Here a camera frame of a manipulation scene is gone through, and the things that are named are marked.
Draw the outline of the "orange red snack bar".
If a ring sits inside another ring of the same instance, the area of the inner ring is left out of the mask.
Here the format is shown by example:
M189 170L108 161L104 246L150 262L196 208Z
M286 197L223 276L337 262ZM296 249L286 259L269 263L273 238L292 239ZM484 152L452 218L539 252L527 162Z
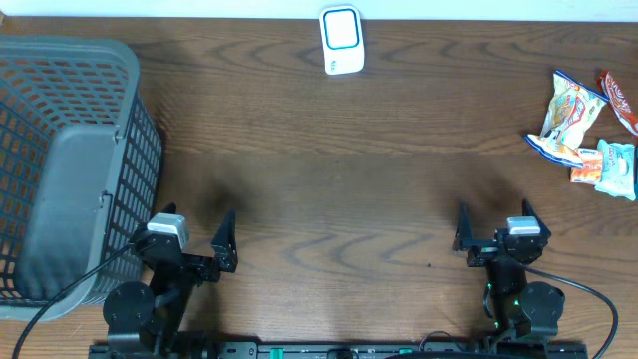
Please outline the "orange red snack bar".
M637 136L637 115L630 105L609 71L603 71L598 77L598 85L608 98L617 120L634 136Z

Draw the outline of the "white barcode scanner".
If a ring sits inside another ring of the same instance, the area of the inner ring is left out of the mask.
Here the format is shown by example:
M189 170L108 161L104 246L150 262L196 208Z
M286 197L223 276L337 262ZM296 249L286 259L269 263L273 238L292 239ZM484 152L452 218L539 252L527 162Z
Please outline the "white barcode scanner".
M360 72L365 65L365 48L359 11L351 5L325 8L319 23L326 74Z

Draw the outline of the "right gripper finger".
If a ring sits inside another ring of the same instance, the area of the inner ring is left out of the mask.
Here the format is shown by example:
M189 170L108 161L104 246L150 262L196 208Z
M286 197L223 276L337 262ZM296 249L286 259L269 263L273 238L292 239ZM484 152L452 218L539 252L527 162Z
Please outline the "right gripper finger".
M468 208L466 204L462 202L460 205L458 224L452 249L454 251L468 250L472 246L473 240L474 236L468 214Z
M535 210L533 209L531 203L527 199L524 199L522 201L521 210L522 210L523 216L537 217Z

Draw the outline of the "large snack chip bag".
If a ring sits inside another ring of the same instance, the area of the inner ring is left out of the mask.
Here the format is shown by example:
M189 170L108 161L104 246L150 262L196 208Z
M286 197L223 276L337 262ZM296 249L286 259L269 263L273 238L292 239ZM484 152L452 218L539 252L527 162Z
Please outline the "large snack chip bag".
M577 149L609 99L560 70L552 78L554 93L541 132L526 135L524 140L547 160L580 169L584 161Z

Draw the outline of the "mint green wipes packet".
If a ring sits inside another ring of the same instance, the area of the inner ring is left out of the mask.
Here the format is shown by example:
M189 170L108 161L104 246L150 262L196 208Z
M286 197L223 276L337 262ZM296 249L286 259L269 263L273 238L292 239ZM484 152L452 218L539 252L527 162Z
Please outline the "mint green wipes packet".
M603 164L601 180L594 189L614 197L625 197L634 201L636 199L635 146L600 140L597 150L602 153Z

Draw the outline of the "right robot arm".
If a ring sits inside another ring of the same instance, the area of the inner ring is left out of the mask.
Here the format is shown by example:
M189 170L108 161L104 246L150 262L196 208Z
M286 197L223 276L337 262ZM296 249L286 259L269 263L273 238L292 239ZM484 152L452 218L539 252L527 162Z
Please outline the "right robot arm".
M453 250L467 254L467 266L486 269L483 309L496 326L477 348L489 354L549 356L548 340L558 333L565 295L547 282L528 281L525 268L542 256L550 237L550 230L524 201L522 215L508 218L492 239L477 239L467 206L461 205Z

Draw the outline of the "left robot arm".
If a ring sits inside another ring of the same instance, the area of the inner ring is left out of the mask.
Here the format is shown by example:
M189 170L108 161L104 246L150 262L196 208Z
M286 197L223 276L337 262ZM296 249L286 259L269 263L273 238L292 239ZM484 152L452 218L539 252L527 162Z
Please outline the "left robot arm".
M128 281L109 293L103 305L107 343L91 346L91 358L218 356L218 344L179 328L193 290L236 270L235 212L225 216L213 236L213 256L184 252L188 240L185 217L176 213L173 203L138 226L129 240L130 250L153 277L148 284Z

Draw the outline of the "grey plastic basket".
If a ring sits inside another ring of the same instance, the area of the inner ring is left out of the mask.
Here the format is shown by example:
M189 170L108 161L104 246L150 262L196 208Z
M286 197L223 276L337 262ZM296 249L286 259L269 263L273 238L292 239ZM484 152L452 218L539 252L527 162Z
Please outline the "grey plastic basket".
M1 316L54 320L140 277L162 141L134 52L113 40L1 40Z

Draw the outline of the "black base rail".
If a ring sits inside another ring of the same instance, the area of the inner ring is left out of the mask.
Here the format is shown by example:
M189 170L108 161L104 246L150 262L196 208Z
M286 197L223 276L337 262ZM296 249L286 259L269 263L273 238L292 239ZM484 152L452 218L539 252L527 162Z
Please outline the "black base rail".
M205 343L171 358L181 359L386 359L386 358L486 358L474 349L462 350L451 342L428 342L417 345L275 345L253 342ZM507 344L496 358L587 359L581 344L548 345L546 348Z

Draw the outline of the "small orange tissue box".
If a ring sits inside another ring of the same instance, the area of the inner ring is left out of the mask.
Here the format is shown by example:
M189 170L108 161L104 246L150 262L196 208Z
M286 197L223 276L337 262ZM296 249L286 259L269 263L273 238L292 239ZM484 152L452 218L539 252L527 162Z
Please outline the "small orange tissue box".
M603 170L603 154L599 150L577 149L577 154L583 161L581 168L572 168L570 181L572 183L585 183L597 185L601 182Z

